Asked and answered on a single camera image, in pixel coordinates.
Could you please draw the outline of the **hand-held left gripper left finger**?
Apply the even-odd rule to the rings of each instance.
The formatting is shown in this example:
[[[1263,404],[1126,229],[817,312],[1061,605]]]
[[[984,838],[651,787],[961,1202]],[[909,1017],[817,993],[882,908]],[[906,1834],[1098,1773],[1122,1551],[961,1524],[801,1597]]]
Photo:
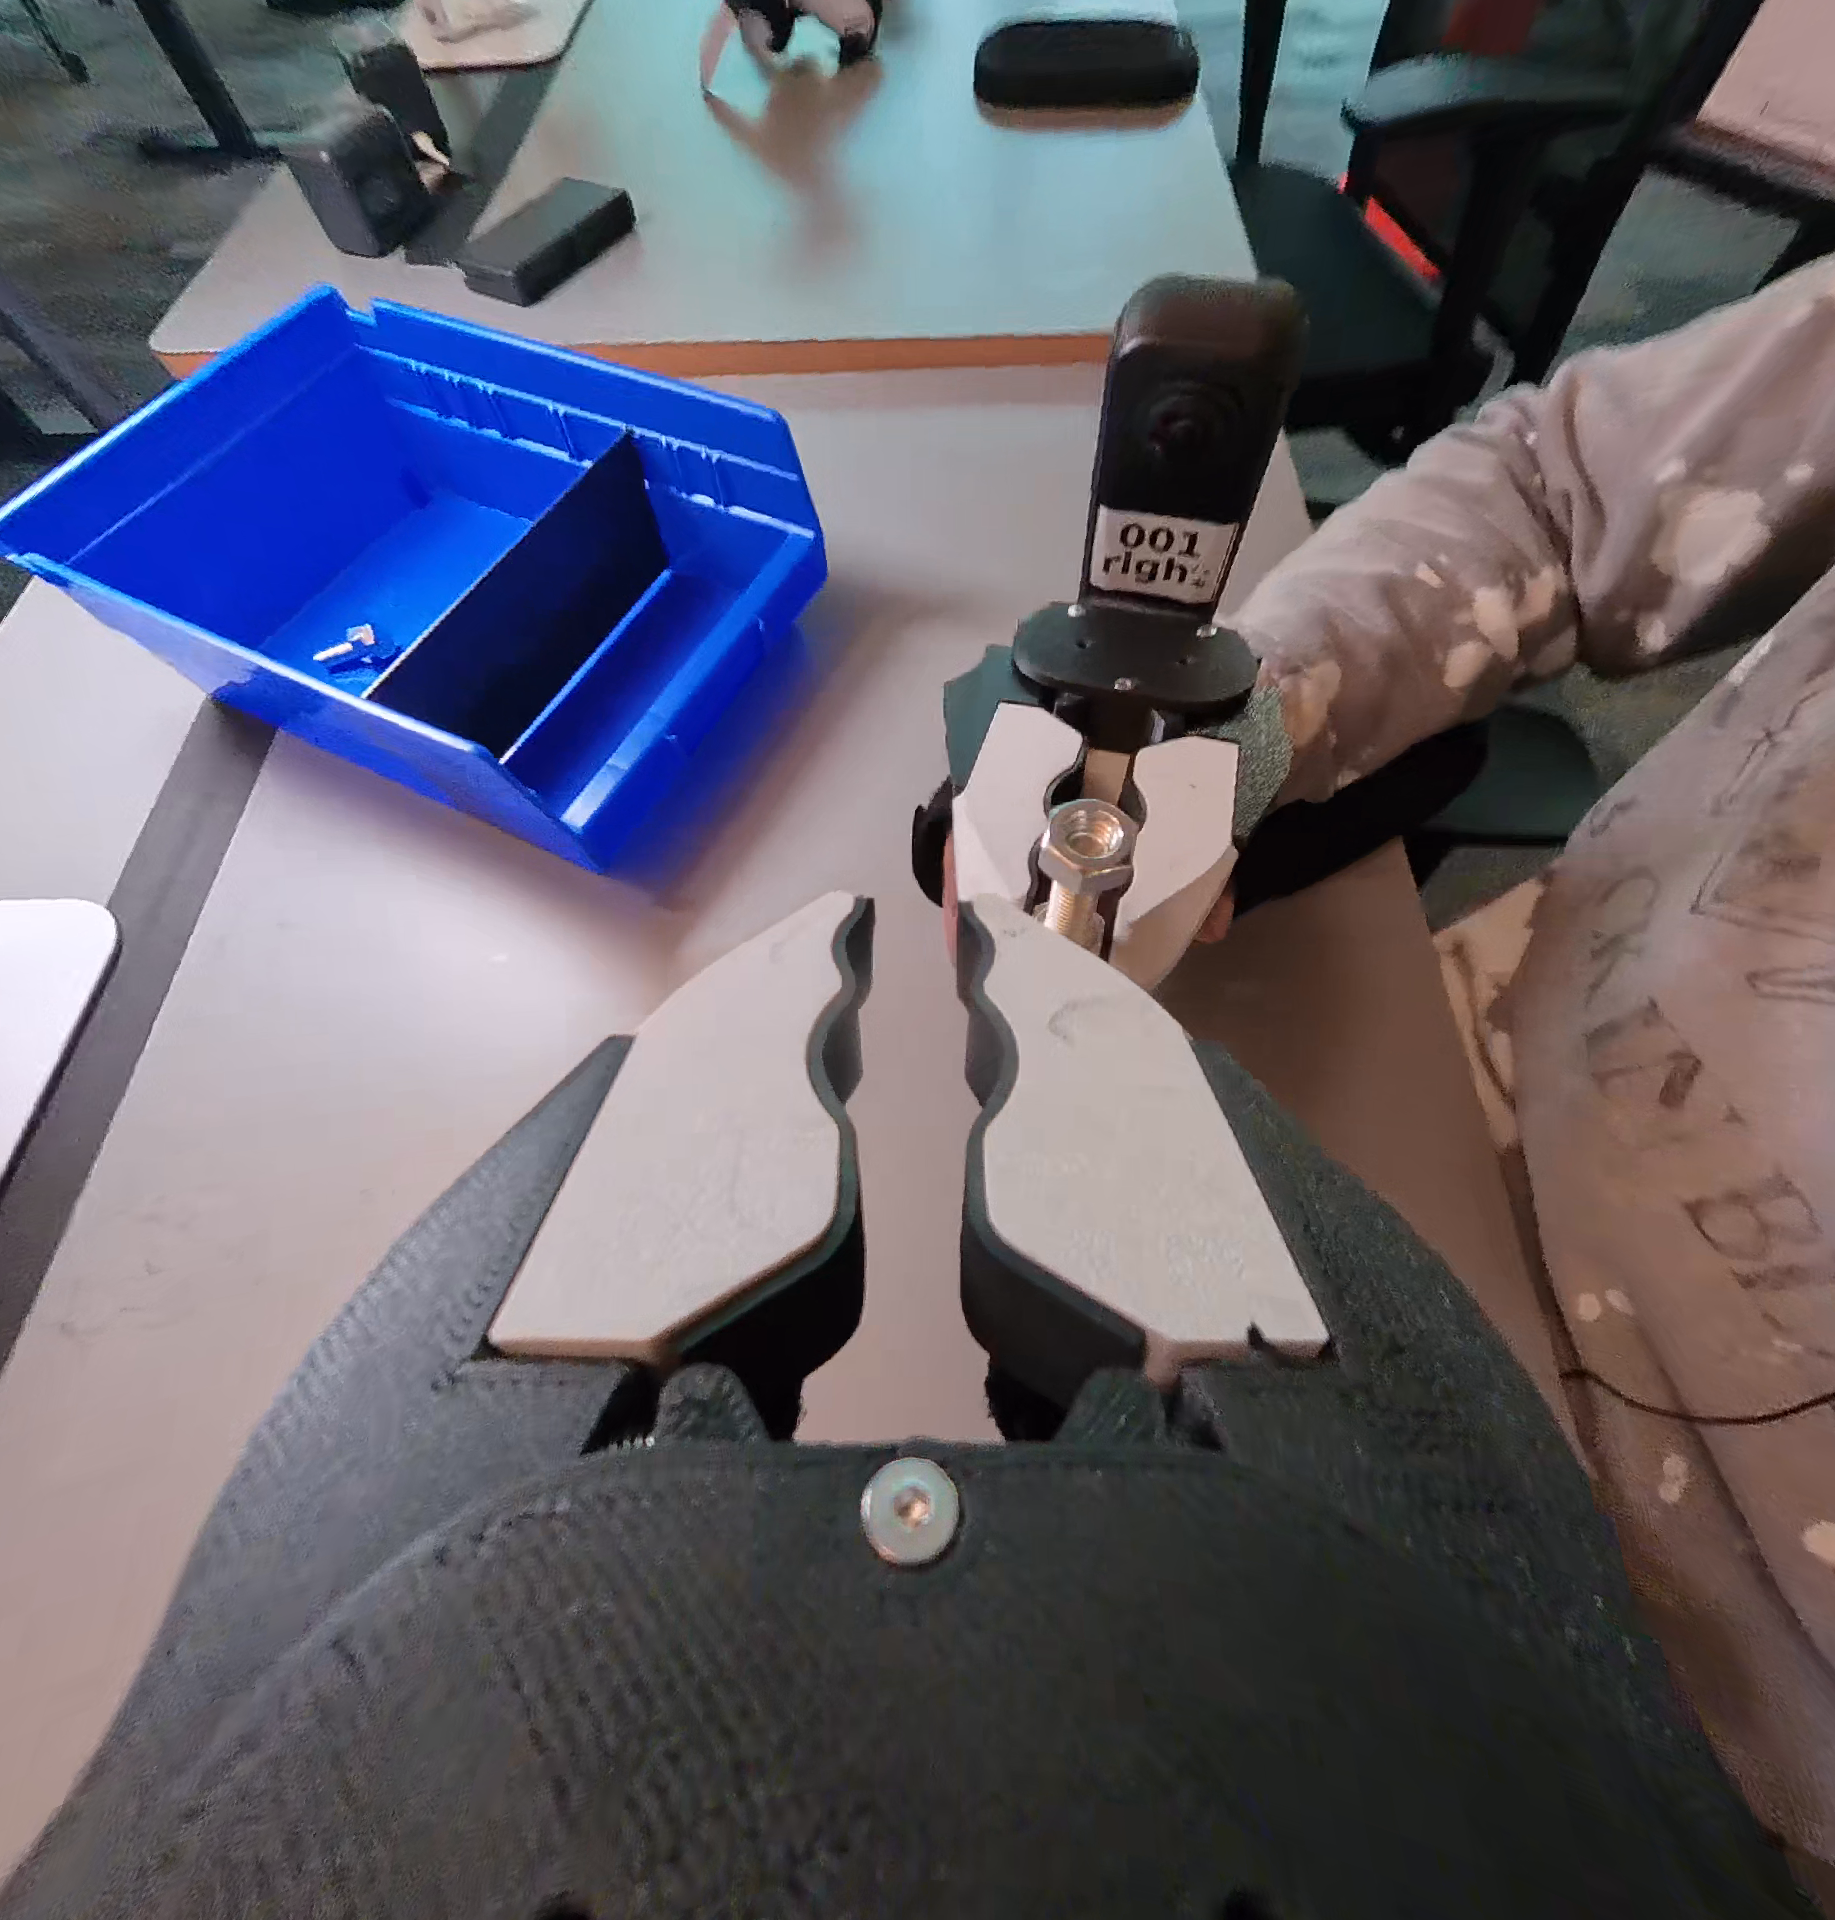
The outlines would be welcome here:
[[[489,1324],[520,1359],[672,1367],[855,1214],[876,908],[820,894],[628,1039]]]

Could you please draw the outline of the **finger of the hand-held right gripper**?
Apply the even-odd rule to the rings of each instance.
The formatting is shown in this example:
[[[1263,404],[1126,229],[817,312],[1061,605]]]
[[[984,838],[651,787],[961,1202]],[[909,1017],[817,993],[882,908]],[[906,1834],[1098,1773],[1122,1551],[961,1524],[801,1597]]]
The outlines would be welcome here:
[[[951,877],[956,908],[1003,897],[1029,908],[1046,892],[1036,848],[1048,791],[1081,772],[1085,735],[1052,712],[1000,706],[980,735],[967,784],[954,794]]]
[[[1160,988],[1187,958],[1236,866],[1236,787],[1241,744],[1217,735],[1176,735],[1132,762],[1143,820],[1108,966],[1141,988]]]

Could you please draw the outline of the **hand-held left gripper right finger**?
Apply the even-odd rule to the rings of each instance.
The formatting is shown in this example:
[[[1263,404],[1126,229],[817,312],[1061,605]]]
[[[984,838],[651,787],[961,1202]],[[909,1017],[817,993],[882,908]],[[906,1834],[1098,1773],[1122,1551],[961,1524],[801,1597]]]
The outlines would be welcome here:
[[[1331,1331],[1187,1029],[1003,897],[960,909],[960,1304],[1000,1375],[1174,1378]]]

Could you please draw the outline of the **silver hex nut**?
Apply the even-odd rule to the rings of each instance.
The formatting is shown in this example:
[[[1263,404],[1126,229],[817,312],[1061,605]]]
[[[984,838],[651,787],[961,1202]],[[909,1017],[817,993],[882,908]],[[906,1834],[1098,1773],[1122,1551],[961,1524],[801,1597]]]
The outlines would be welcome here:
[[[1126,887],[1137,837],[1141,822],[1122,804],[1102,799],[1070,799],[1048,807],[1031,852],[1046,900],[1098,900]]]

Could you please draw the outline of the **blue plastic bin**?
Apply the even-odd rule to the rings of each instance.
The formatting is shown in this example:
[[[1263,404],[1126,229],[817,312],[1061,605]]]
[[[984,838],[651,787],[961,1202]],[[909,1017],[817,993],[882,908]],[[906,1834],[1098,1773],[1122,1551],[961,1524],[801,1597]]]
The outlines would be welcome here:
[[[628,429],[663,579],[495,757],[363,694]],[[791,677],[828,554],[781,416],[318,287],[0,508],[0,557],[217,706],[587,873]],[[310,662],[373,625],[395,654]]]

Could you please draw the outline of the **person's right forearm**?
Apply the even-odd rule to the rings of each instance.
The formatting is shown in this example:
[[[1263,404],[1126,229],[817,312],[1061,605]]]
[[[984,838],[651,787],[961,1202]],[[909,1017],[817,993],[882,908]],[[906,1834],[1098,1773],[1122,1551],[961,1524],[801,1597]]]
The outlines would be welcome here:
[[[1236,614],[1314,804],[1506,693],[1760,636],[1835,567],[1835,257],[1568,359],[1331,513]]]

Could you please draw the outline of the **person's teal office chair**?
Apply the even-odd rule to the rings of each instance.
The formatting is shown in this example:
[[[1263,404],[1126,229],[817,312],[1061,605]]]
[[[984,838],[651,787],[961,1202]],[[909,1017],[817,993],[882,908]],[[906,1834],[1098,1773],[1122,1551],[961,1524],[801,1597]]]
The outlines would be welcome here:
[[[1478,766],[1421,830],[1405,837],[1413,885],[1454,852],[1555,852],[1604,787],[1582,735],[1558,712],[1503,706],[1478,725]]]

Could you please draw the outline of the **black mesh office chair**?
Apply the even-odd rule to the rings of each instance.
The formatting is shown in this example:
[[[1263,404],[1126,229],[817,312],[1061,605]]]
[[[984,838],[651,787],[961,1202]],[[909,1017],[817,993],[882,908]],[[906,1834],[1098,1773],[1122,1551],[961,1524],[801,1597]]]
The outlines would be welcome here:
[[[1493,378],[1541,381],[1665,131],[1757,4],[1387,4],[1338,181],[1262,155],[1286,4],[1244,6],[1226,177],[1309,316],[1289,434],[1394,469]]]

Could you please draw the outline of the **black oblong pad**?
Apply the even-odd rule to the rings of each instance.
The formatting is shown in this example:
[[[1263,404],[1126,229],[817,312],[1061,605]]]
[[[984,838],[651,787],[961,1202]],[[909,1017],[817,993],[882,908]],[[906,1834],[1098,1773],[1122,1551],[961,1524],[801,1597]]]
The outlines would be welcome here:
[[[1154,17],[1017,17],[973,58],[979,107],[1006,111],[1174,108],[1197,85],[1197,40]]]

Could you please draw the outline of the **black bin divider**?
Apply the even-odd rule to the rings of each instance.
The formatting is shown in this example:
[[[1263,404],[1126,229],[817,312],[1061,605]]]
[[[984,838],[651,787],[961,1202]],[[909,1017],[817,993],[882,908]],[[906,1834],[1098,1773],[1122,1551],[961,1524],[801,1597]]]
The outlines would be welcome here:
[[[363,694],[508,753],[670,564],[642,450],[623,429]]]

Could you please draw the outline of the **spare black gripper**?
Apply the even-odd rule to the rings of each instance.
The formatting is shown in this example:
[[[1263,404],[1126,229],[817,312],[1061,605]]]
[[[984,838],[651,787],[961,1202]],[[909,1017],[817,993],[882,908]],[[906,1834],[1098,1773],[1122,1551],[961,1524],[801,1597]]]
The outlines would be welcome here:
[[[766,78],[786,73],[849,73],[878,52],[885,4],[716,4],[696,45],[696,86],[716,93],[731,45]]]

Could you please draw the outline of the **flat black box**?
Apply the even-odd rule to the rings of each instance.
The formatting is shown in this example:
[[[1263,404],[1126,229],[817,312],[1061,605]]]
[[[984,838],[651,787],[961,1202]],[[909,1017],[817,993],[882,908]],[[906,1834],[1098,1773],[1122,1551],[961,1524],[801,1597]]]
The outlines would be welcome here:
[[[558,177],[499,224],[477,230],[454,264],[468,294],[534,306],[636,230],[628,189]]]

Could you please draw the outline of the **wooden document stand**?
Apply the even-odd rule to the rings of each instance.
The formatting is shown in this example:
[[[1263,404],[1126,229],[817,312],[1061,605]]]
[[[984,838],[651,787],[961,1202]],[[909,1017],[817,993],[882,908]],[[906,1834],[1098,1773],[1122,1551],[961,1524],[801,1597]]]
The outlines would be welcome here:
[[[112,975],[119,946],[119,923],[95,900],[0,900],[0,1189]]]

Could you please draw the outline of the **small black box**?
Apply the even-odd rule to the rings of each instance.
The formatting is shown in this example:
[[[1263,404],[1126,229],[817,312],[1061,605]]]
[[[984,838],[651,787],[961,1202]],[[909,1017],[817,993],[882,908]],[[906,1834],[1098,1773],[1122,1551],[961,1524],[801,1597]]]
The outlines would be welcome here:
[[[344,40],[339,48],[339,64],[354,98],[384,108],[415,152],[448,162],[448,126],[418,56],[400,39]]]

